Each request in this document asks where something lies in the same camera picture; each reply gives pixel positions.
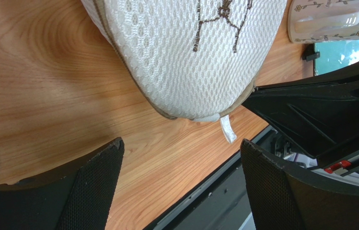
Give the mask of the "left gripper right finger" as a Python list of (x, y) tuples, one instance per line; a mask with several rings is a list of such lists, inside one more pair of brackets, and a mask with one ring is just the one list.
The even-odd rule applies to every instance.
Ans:
[(359, 230), (359, 186), (274, 156), (244, 139), (247, 195), (258, 230)]

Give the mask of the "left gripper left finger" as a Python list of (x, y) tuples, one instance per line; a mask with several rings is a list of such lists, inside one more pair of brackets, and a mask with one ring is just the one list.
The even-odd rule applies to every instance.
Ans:
[(124, 155), (116, 138), (14, 184), (0, 184), (0, 230), (102, 230)]

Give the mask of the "beige mesh laundry bag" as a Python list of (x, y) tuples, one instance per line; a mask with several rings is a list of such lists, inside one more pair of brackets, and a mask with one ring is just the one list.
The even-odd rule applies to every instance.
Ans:
[(284, 0), (85, 0), (137, 87), (168, 119), (219, 121), (254, 91)]

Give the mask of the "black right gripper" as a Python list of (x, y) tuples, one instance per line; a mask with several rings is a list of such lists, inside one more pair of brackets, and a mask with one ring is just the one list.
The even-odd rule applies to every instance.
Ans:
[(276, 156), (359, 186), (359, 62), (306, 79), (257, 87), (243, 106), (294, 143), (277, 134)]

